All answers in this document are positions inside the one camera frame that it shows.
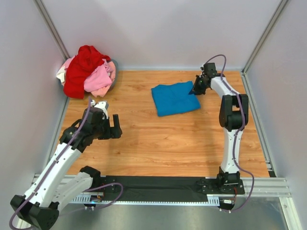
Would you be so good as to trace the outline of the blue t shirt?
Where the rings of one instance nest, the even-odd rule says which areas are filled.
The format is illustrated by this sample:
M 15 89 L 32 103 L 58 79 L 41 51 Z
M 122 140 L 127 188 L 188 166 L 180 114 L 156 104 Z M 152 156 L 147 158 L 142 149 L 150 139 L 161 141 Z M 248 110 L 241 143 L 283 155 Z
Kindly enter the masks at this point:
M 192 90 L 192 81 L 172 85 L 158 85 L 151 88 L 152 98 L 159 117 L 177 115 L 201 108 L 200 102 Z

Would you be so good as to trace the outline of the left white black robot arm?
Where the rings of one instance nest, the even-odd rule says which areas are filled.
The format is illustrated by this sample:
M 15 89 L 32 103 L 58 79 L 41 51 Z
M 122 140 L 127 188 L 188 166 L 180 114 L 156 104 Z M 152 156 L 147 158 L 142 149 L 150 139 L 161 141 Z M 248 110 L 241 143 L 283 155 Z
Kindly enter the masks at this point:
M 96 192 L 109 186 L 123 185 L 117 182 L 103 184 L 98 170 L 85 166 L 69 182 L 60 183 L 68 169 L 80 157 L 93 140 L 119 138 L 122 131 L 118 115 L 114 115 L 114 126 L 110 126 L 107 102 L 89 105 L 82 119 L 65 129 L 54 155 L 34 184 L 23 194 L 15 195 L 10 202 L 14 213 L 9 226 L 12 230 L 15 217 L 40 230 L 50 229 L 60 216 L 64 207 L 82 192 Z

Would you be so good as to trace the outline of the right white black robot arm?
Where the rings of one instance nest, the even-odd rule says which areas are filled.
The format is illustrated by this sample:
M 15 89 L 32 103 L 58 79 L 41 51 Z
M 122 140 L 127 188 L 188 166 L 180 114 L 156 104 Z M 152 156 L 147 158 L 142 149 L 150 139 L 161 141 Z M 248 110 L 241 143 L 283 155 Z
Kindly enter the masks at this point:
M 243 130 L 248 124 L 248 96 L 237 92 L 218 73 L 214 63 L 205 63 L 189 94 L 202 95 L 210 88 L 221 98 L 219 124 L 224 131 L 224 156 L 216 178 L 216 188 L 228 193 L 240 181 L 238 157 Z

